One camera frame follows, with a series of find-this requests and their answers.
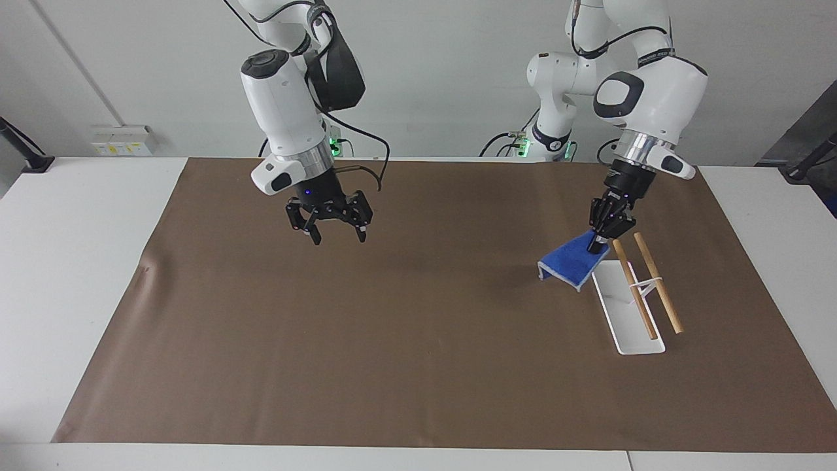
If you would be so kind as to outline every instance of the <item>white wall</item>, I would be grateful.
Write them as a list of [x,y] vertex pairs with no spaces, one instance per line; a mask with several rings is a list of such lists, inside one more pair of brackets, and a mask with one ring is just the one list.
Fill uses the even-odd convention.
[[[397,156],[475,155],[488,137],[519,128],[537,107],[526,63],[569,50],[569,0],[328,3],[367,77],[361,104],[338,116],[387,138]],[[262,136],[238,70],[264,46],[221,0],[2,4],[0,113],[50,152],[91,153],[88,126],[115,122],[151,126],[161,155],[257,152]],[[680,145],[694,163],[755,163],[837,78],[834,0],[669,4],[678,54],[710,74]],[[614,52],[631,67],[628,44]],[[619,135],[589,102],[577,100],[573,134],[586,161]],[[359,155],[381,154],[352,140]]]

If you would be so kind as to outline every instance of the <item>white table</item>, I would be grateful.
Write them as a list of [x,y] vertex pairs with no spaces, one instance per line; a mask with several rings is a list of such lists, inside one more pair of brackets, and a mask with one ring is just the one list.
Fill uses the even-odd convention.
[[[0,470],[837,469],[837,454],[49,444],[185,162],[61,158],[0,200]],[[837,403],[837,222],[775,170],[702,172]]]

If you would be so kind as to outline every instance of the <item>white electrical box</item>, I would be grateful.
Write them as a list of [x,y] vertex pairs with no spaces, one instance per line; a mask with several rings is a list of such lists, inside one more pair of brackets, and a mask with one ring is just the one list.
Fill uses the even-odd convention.
[[157,140],[148,126],[94,127],[91,144],[99,155],[151,156]]

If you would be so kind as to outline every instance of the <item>blue sponge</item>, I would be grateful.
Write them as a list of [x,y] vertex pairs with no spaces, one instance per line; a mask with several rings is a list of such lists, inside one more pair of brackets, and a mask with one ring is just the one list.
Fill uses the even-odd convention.
[[537,263],[538,276],[541,280],[555,277],[581,292],[581,286],[590,278],[604,256],[610,252],[610,246],[604,246],[602,253],[599,254],[588,252],[587,246],[594,237],[595,233],[589,230],[546,254]]

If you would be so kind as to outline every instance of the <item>brown paper mat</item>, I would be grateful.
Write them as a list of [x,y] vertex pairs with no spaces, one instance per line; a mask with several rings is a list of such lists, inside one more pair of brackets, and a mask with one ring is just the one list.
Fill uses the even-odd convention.
[[587,229],[600,166],[393,163],[367,243],[332,221],[314,247],[254,165],[188,161],[55,442],[837,452],[700,175],[637,207],[686,332],[653,295],[668,351],[628,357],[592,283],[537,279]]

